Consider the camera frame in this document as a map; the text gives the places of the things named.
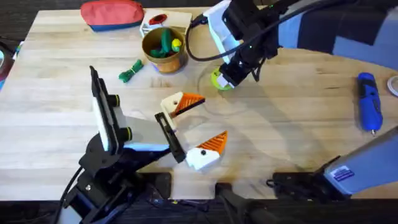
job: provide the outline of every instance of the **green toy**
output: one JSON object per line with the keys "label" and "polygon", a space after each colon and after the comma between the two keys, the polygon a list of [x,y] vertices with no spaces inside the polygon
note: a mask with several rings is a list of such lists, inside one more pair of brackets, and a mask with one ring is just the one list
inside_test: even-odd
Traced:
{"label": "green toy", "polygon": [[164,29],[162,32],[162,48],[160,50],[150,50],[150,56],[154,58],[164,58],[172,50],[172,33],[170,29]]}
{"label": "green toy", "polygon": [[124,83],[128,82],[133,75],[135,75],[140,69],[143,68],[142,61],[140,59],[127,71],[120,73],[119,79]]}
{"label": "green toy", "polygon": [[150,56],[155,58],[164,58],[166,57],[166,52],[163,49],[160,50],[150,50]]}
{"label": "green toy", "polygon": [[162,32],[162,50],[166,53],[172,50],[172,33],[170,29],[164,29]]}

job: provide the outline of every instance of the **yellow ball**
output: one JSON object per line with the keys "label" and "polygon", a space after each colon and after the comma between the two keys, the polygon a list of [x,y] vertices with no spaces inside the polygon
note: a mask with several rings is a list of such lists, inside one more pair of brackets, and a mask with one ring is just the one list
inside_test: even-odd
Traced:
{"label": "yellow ball", "polygon": [[172,41],[172,46],[173,46],[173,47],[179,47],[179,46],[181,46],[181,45],[182,45],[182,43],[181,43],[181,41],[178,40],[178,39],[174,39],[174,40]]}

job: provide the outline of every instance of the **orange triangle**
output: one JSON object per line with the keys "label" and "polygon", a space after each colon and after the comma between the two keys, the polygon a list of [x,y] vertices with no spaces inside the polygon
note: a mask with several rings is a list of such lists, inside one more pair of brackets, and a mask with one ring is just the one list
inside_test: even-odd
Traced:
{"label": "orange triangle", "polygon": [[183,93],[180,103],[177,105],[176,109],[174,110],[173,114],[178,114],[178,112],[183,111],[184,109],[198,103],[201,100],[204,100],[205,97],[199,94],[194,93]]}
{"label": "orange triangle", "polygon": [[197,146],[197,148],[208,149],[218,152],[220,155],[223,152],[228,137],[228,132],[223,133],[205,141],[204,143]]}

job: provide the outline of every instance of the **black cable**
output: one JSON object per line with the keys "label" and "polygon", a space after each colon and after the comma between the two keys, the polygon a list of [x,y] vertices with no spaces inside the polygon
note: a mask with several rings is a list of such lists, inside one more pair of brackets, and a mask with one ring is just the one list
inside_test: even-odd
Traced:
{"label": "black cable", "polygon": [[227,56],[231,53],[234,53],[237,50],[242,49],[243,47],[249,45],[251,42],[253,42],[254,40],[256,40],[257,38],[259,38],[260,36],[268,33],[269,31],[271,31],[273,28],[277,27],[279,24],[305,12],[305,11],[311,11],[311,10],[316,10],[325,6],[329,6],[332,4],[336,4],[340,1],[345,1],[345,0],[322,0],[322,1],[316,1],[313,2],[311,4],[308,4],[306,6],[301,7],[300,9],[297,9],[296,11],[284,16],[283,18],[279,19],[278,21],[273,22],[271,25],[267,26],[265,29],[263,29],[260,33],[258,33],[257,35],[251,37],[249,40],[243,42],[242,44],[240,44],[237,47],[234,47],[233,49],[227,50],[226,52],[222,53],[222,54],[218,54],[218,55],[214,55],[211,57],[205,57],[205,58],[198,58],[196,56],[194,56],[191,52],[191,49],[189,48],[189,33],[190,30],[192,28],[194,28],[195,26],[199,25],[199,24],[203,24],[205,21],[207,22],[207,17],[205,17],[203,14],[199,15],[197,18],[195,18],[192,22],[191,25],[188,27],[187,29],[187,34],[185,35],[185,44],[187,45],[187,52],[189,54],[189,56],[199,62],[208,62],[211,60],[216,60],[219,58],[222,58],[224,56]]}
{"label": "black cable", "polygon": [[282,182],[278,182],[278,181],[275,181],[273,179],[268,179],[266,181],[266,185],[268,187],[272,188],[272,189],[274,189],[274,188],[276,188],[278,186],[279,187],[283,187],[283,188],[285,188],[285,189],[287,189],[287,190],[289,190],[291,192],[295,192],[295,194],[303,195],[305,197],[309,197],[309,195],[311,194],[310,190],[305,190],[303,188],[296,187],[293,184],[284,184]]}
{"label": "black cable", "polygon": [[79,169],[76,170],[76,172],[73,175],[73,177],[69,180],[69,183],[68,183],[67,187],[65,187],[65,190],[63,191],[63,194],[61,196],[60,203],[58,205],[57,211],[55,212],[54,219],[52,221],[53,224],[57,224],[58,223],[58,219],[60,218],[60,214],[61,214],[61,210],[62,210],[63,201],[65,200],[65,197],[67,196],[67,193],[69,192],[70,187],[72,186],[73,182],[75,181],[77,176],[80,174],[82,169],[83,169],[82,167],[79,167]]}
{"label": "black cable", "polygon": [[47,218],[48,216],[52,215],[52,213],[48,212],[44,215],[41,215],[39,217],[36,218],[31,218],[31,219],[24,219],[24,220],[11,220],[11,221],[6,221],[6,223],[28,223],[28,224],[34,224],[37,221],[43,219],[43,218]]}
{"label": "black cable", "polygon": [[223,201],[224,209],[225,209],[226,213],[228,214],[229,221],[232,224],[236,224],[234,218],[232,217],[231,210],[228,207],[228,202],[226,201],[226,199],[223,196],[220,196],[220,199]]}
{"label": "black cable", "polygon": [[194,200],[181,200],[182,202],[187,202],[187,203],[194,203],[194,204],[197,204],[197,205],[206,205],[206,204],[209,204],[209,202],[210,202],[210,200],[205,200],[204,202],[197,202],[197,201],[194,201]]}
{"label": "black cable", "polygon": [[181,210],[181,209],[173,209],[170,205],[168,205],[168,207],[166,207],[166,206],[159,207],[159,206],[153,204],[152,202],[150,202],[150,201],[148,201],[148,200],[145,200],[145,201],[146,201],[149,205],[151,205],[152,207],[154,207],[154,208],[156,208],[156,209],[161,209],[161,210],[164,210],[164,211],[178,212],[178,213],[185,213],[185,212],[194,212],[194,211],[196,211],[196,212],[195,212],[195,216],[192,218],[192,220],[190,220],[190,221],[188,222],[189,224],[194,224],[194,223],[196,223],[196,221],[197,221],[197,219],[198,219],[198,214],[199,214],[199,212],[202,212],[203,214],[205,214],[205,212],[204,212],[204,211],[201,211],[198,207],[194,207],[194,208],[189,208],[189,209]]}
{"label": "black cable", "polygon": [[17,38],[12,38],[12,37],[6,37],[6,36],[3,36],[3,35],[0,35],[0,39],[3,39],[3,40],[10,40],[10,41],[15,41],[15,42],[24,41],[24,40],[22,40],[22,39],[17,39]]}
{"label": "black cable", "polygon": [[258,82],[260,80],[261,67],[265,61],[266,61],[266,57],[264,56],[263,58],[261,58],[260,64],[257,67],[256,72],[254,73],[254,70],[251,70],[251,74],[253,75],[253,78],[256,82]]}
{"label": "black cable", "polygon": [[213,224],[213,222],[210,221],[210,219],[207,217],[205,213],[202,213],[202,215],[205,217],[205,220],[208,224]]}
{"label": "black cable", "polygon": [[7,44],[5,44],[1,41],[0,41],[0,47],[2,47],[4,50],[8,51],[11,55],[15,54],[15,51],[13,51]]}
{"label": "black cable", "polygon": [[198,210],[199,212],[203,212],[203,213],[207,213],[209,210],[209,202],[205,202],[205,203],[197,203],[197,205],[192,205],[192,204],[187,204],[187,203],[170,203],[169,201],[166,200],[166,202],[164,202],[161,206],[158,206],[148,200],[145,200],[146,203],[148,203],[149,205],[151,205],[152,207],[156,208],[156,209],[162,209],[162,210],[168,210],[171,212],[191,212],[194,210]]}

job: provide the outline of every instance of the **black bracket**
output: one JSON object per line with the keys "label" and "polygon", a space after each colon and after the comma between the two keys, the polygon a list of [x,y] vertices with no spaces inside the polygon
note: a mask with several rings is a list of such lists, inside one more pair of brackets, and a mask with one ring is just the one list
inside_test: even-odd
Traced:
{"label": "black bracket", "polygon": [[180,163],[184,161],[186,155],[184,150],[181,147],[180,142],[178,141],[176,135],[174,134],[173,129],[170,127],[169,122],[167,122],[164,114],[157,113],[155,114],[156,121],[160,124],[164,136],[166,137],[167,142],[169,143],[169,149],[174,156],[174,159]]}
{"label": "black bracket", "polygon": [[137,152],[130,149],[109,155],[103,151],[99,134],[87,145],[80,159],[85,171],[67,194],[63,206],[72,206],[82,217],[81,223],[109,223],[146,192],[170,197],[169,173],[140,174],[136,171],[170,153]]}
{"label": "black bracket", "polygon": [[315,172],[276,172],[267,180],[278,199],[314,200],[321,203],[344,201],[350,195],[343,195],[324,176],[325,169],[335,160],[323,165]]}

